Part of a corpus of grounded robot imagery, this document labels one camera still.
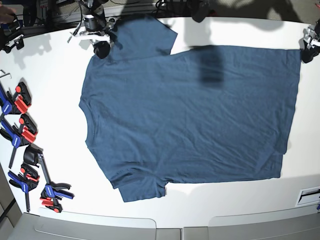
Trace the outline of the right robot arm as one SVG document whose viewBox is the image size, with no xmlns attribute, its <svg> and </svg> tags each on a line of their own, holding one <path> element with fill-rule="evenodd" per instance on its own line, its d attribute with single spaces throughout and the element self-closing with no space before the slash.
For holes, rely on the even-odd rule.
<svg viewBox="0 0 320 240">
<path fill-rule="evenodd" d="M 105 16 L 105 0 L 78 0 L 80 21 L 70 33 L 79 42 L 90 43 L 94 54 L 100 59 L 106 58 L 114 44 L 111 36 L 116 19 Z"/>
</svg>

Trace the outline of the person hand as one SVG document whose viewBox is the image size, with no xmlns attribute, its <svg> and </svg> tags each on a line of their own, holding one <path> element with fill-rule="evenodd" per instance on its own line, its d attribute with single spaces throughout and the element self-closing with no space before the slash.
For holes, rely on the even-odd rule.
<svg viewBox="0 0 320 240">
<path fill-rule="evenodd" d="M 15 10 L 0 3 L 0 23 L 9 24 L 15 20 Z"/>
</svg>

